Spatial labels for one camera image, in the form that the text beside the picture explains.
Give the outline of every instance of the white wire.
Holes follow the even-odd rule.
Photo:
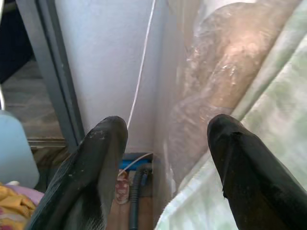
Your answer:
[[[150,12],[149,21],[148,21],[148,25],[147,25],[146,36],[145,36],[145,41],[144,41],[144,50],[143,50],[143,56],[142,56],[140,71],[139,71],[138,84],[136,86],[136,90],[135,90],[135,94],[134,94],[134,99],[133,99],[132,107],[131,107],[131,110],[130,110],[130,116],[129,116],[128,123],[127,123],[127,128],[128,129],[130,127],[132,115],[133,115],[133,112],[134,112],[134,107],[135,107],[135,104],[136,104],[136,101],[137,101],[137,98],[138,98],[138,95],[139,95],[139,89],[140,89],[141,79],[142,79],[142,76],[143,76],[144,63],[145,63],[145,57],[146,57],[146,51],[147,51],[148,36],[149,36],[150,28],[152,26],[152,21],[153,21],[153,16],[154,16],[153,14],[154,14],[155,6],[156,6],[156,0],[153,0],[152,11]]]
[[[118,177],[120,175],[122,175],[128,168],[130,168],[132,165],[134,165],[136,162],[138,162],[139,160],[143,159],[144,157],[147,157],[149,155],[151,155],[152,153],[147,153],[141,157],[139,157],[138,159],[136,159],[135,161],[131,162],[126,168],[124,168],[119,174],[118,174]]]
[[[152,21],[153,21],[153,17],[154,17],[153,14],[154,14],[155,6],[156,6],[156,0],[153,0],[152,10],[150,12],[150,16],[149,16],[149,20],[148,20],[148,25],[147,25],[146,36],[145,36],[145,41],[144,41],[144,50],[143,50],[143,55],[142,55],[142,60],[141,60],[141,66],[140,66],[140,71],[139,71],[138,83],[136,85],[134,99],[133,99],[133,103],[132,103],[132,107],[131,107],[131,110],[130,110],[130,115],[129,115],[129,119],[128,119],[128,123],[127,123],[128,130],[129,130],[131,119],[132,119],[132,115],[133,115],[133,112],[134,112],[134,107],[135,107],[135,104],[136,104],[136,101],[137,101],[137,98],[138,98],[138,95],[139,95],[139,89],[140,89],[140,84],[141,84],[141,80],[142,80],[142,76],[143,76],[143,70],[144,70],[144,64],[145,64],[145,58],[146,58],[146,52],[147,52],[148,37],[149,37],[149,32],[150,32],[150,29],[151,29],[151,26],[152,26]],[[134,165],[140,159],[143,159],[144,157],[147,157],[147,156],[149,156],[151,154],[152,153],[147,153],[147,154],[139,157],[138,159],[133,161],[131,164],[129,164],[126,168],[124,168],[118,174],[118,176],[122,175],[128,168],[130,168],[132,165]]]
[[[4,7],[4,0],[0,0],[0,23],[2,19],[3,7]],[[5,110],[5,100],[1,85],[0,85],[0,103],[1,103],[1,109]]]

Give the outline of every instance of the white wall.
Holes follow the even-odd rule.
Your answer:
[[[57,0],[85,132],[109,115],[126,122],[152,0]],[[127,152],[152,152],[165,0],[157,1]]]

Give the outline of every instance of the yellow fabric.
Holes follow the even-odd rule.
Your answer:
[[[23,230],[34,210],[35,205],[29,198],[0,183],[1,230]]]

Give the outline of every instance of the gray metal frame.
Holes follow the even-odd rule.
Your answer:
[[[64,138],[74,151],[84,137],[55,0],[17,0]]]

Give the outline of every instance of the clear plastic sheet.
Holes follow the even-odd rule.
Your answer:
[[[169,70],[161,71],[154,159],[156,216],[207,152],[208,122],[216,114],[234,110],[300,0],[224,2],[217,7],[214,0],[169,2],[177,23],[166,23],[164,46],[172,51],[169,46],[175,42],[167,27],[173,25],[183,37],[175,44],[184,48],[178,47],[175,54],[180,56],[176,68],[171,63]],[[166,52],[162,62],[170,59]]]

